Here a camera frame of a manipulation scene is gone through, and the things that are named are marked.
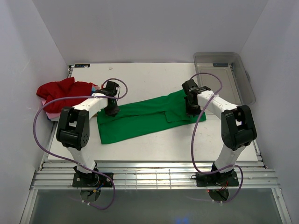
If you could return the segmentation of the green t shirt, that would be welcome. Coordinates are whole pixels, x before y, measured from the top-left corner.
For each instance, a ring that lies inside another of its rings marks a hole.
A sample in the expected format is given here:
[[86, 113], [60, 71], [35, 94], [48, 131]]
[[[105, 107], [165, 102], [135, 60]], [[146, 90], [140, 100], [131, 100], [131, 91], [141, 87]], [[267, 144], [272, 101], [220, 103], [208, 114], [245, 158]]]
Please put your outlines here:
[[102, 144], [112, 144], [170, 128], [196, 123], [197, 116], [187, 116], [185, 93], [179, 90], [167, 96], [119, 106], [120, 111], [107, 116], [98, 112], [97, 125]]

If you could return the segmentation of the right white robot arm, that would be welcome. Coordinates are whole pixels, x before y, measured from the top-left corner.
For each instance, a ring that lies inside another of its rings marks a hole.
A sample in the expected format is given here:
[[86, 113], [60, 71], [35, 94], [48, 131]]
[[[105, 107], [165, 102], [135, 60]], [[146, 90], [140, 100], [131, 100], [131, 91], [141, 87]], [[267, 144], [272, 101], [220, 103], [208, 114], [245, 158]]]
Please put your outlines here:
[[199, 116], [209, 110], [221, 121], [223, 147], [210, 172], [197, 172], [193, 176], [197, 186], [238, 186], [235, 163], [241, 152], [257, 137], [250, 108], [232, 104], [210, 88], [198, 87], [192, 79], [185, 81], [182, 88], [188, 116]]

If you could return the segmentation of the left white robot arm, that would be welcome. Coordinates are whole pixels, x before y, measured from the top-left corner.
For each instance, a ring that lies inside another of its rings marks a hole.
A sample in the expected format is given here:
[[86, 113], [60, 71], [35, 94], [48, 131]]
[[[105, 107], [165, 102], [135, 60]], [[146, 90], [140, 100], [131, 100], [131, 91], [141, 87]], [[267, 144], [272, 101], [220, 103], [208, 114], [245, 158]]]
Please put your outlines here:
[[73, 107], [64, 107], [61, 110], [56, 133], [57, 141], [68, 149], [73, 160], [78, 164], [74, 167], [79, 179], [89, 186], [94, 186], [99, 175], [97, 164], [83, 148], [90, 137], [90, 119], [101, 110], [107, 116], [114, 117], [119, 112], [115, 99], [119, 85], [113, 81], [107, 81], [106, 86], [96, 90], [91, 98]]

